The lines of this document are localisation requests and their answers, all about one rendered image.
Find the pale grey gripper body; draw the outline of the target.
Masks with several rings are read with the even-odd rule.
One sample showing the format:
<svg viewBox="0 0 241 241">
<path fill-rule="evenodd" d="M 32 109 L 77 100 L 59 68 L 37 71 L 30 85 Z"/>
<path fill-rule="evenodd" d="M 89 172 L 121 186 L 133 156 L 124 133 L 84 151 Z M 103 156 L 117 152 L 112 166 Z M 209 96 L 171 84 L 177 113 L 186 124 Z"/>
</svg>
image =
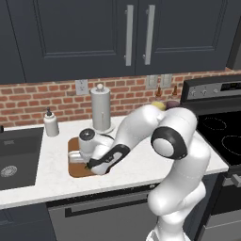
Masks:
<svg viewBox="0 0 241 241">
<path fill-rule="evenodd" d="M 70 151 L 68 153 L 68 160 L 72 164 L 85 163 L 85 159 L 79 151 Z"/>
</svg>

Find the wide dark cupboard door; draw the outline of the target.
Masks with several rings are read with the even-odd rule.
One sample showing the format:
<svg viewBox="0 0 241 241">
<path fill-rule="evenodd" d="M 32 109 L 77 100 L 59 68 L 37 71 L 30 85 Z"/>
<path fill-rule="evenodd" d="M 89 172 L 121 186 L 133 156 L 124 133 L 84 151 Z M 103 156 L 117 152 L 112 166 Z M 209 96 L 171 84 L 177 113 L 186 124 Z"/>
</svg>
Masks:
<svg viewBox="0 0 241 241">
<path fill-rule="evenodd" d="M 135 73 L 138 0 L 7 0 L 28 82 Z M 134 6 L 125 65 L 126 7 Z"/>
</svg>

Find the white soap dispenser bottle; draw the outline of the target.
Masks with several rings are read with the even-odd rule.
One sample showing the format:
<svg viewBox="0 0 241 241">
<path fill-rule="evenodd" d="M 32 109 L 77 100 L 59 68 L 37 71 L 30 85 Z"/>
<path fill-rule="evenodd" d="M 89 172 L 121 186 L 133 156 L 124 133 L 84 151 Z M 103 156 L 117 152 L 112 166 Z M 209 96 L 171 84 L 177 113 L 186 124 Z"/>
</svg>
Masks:
<svg viewBox="0 0 241 241">
<path fill-rule="evenodd" d="M 47 108 L 43 122 L 47 136 L 56 137 L 59 134 L 57 118 L 55 114 L 50 110 L 50 108 Z"/>
</svg>

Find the white wall socket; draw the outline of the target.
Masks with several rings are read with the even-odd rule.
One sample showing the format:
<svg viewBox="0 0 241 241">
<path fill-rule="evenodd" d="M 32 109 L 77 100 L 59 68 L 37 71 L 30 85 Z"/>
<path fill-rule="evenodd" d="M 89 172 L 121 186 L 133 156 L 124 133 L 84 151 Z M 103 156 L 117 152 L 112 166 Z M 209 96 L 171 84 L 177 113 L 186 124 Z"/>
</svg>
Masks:
<svg viewBox="0 0 241 241">
<path fill-rule="evenodd" d="M 160 88 L 169 88 L 171 86 L 171 74 L 162 74 L 160 80 Z"/>
<path fill-rule="evenodd" d="M 156 89 L 158 83 L 158 76 L 155 75 L 148 75 L 146 78 L 146 89 Z"/>
<path fill-rule="evenodd" d="M 87 95 L 88 94 L 88 80 L 80 79 L 75 81 L 75 90 L 77 95 Z"/>
</svg>

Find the grey paper towel holder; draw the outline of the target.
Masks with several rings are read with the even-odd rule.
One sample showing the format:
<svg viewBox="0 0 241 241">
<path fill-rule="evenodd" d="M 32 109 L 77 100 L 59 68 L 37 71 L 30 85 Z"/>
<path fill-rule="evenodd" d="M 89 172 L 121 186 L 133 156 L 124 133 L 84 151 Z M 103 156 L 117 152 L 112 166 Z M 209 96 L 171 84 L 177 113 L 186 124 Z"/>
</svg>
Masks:
<svg viewBox="0 0 241 241">
<path fill-rule="evenodd" d="M 107 134 L 114 129 L 111 123 L 110 89 L 98 84 L 90 90 L 92 127 L 101 134 Z"/>
</svg>

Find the grey dishwasher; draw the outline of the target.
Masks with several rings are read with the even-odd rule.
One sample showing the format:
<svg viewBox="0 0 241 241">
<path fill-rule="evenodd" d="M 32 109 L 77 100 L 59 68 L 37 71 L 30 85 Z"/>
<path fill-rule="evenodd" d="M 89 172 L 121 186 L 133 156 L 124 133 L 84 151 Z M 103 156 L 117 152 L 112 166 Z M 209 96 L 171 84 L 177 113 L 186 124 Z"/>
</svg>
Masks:
<svg viewBox="0 0 241 241">
<path fill-rule="evenodd" d="M 118 190 L 48 202 L 56 241 L 145 241 L 157 221 L 147 202 L 75 217 L 65 217 L 65 209 L 78 211 L 147 199 L 149 192 L 147 188 Z"/>
</svg>

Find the black kitchen sink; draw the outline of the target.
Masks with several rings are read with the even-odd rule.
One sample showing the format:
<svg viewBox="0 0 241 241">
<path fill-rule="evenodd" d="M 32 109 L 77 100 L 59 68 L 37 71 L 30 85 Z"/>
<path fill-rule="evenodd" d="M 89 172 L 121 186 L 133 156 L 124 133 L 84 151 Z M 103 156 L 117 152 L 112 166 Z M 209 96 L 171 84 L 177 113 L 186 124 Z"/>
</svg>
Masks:
<svg viewBox="0 0 241 241">
<path fill-rule="evenodd" d="M 0 190 L 35 184 L 42 134 L 42 127 L 0 134 Z"/>
</svg>

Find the narrow dark cupboard door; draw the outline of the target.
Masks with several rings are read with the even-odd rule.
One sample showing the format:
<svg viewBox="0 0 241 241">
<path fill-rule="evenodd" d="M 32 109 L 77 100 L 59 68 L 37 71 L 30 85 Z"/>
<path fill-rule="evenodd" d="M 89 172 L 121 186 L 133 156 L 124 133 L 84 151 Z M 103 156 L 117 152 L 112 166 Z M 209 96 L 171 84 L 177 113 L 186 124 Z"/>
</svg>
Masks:
<svg viewBox="0 0 241 241">
<path fill-rule="evenodd" d="M 7 0 L 0 0 L 0 85 L 24 82 L 24 71 Z"/>
</svg>

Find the dark base cupboard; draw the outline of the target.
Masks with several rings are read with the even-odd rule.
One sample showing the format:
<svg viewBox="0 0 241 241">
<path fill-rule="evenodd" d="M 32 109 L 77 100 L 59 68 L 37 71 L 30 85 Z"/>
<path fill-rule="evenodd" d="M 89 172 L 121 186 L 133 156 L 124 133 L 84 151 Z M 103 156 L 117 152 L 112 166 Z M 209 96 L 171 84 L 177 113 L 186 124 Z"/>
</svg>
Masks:
<svg viewBox="0 0 241 241">
<path fill-rule="evenodd" d="M 0 210 L 0 241 L 56 241 L 46 204 Z"/>
</svg>

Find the dark range hood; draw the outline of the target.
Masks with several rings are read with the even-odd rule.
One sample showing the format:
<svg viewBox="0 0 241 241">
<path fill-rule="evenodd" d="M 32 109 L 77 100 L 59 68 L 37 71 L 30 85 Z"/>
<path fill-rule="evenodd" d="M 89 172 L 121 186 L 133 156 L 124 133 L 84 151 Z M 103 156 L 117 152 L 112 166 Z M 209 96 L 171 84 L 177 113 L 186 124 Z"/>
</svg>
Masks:
<svg viewBox="0 0 241 241">
<path fill-rule="evenodd" d="M 226 67 L 231 70 L 241 70 L 241 12 Z"/>
</svg>

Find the black and steel stove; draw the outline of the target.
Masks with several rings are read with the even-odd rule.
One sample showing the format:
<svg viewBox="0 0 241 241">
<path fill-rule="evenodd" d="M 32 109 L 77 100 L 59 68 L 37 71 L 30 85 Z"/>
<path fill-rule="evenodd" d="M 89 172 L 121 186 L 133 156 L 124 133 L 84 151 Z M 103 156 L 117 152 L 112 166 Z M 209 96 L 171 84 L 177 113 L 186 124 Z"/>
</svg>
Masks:
<svg viewBox="0 0 241 241">
<path fill-rule="evenodd" d="M 198 133 L 228 169 L 203 179 L 206 197 L 186 225 L 193 241 L 241 241 L 241 187 L 223 186 L 241 177 L 241 74 L 187 80 L 181 105 L 198 116 Z"/>
</svg>

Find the brown wooden cutting board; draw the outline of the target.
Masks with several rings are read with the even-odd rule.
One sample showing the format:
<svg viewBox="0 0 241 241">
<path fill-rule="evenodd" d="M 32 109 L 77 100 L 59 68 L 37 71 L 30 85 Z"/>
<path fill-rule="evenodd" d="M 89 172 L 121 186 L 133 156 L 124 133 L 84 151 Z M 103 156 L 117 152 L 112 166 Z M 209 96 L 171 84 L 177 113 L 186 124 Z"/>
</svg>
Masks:
<svg viewBox="0 0 241 241">
<path fill-rule="evenodd" d="M 78 137 L 71 138 L 68 141 L 68 153 L 70 151 L 79 151 Z M 94 173 L 87 168 L 86 161 L 85 163 L 72 164 L 68 160 L 68 171 L 73 178 L 82 178 L 94 175 Z"/>
</svg>

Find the yellow sponge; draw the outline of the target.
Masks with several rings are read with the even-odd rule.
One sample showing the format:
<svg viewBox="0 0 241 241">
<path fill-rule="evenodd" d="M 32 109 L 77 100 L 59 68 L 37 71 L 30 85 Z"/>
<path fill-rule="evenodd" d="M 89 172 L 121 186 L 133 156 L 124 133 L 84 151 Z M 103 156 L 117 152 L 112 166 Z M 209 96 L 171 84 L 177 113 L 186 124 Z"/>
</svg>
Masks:
<svg viewBox="0 0 241 241">
<path fill-rule="evenodd" d="M 152 105 L 156 106 L 158 109 L 165 111 L 166 106 L 162 102 L 153 101 Z"/>
</svg>

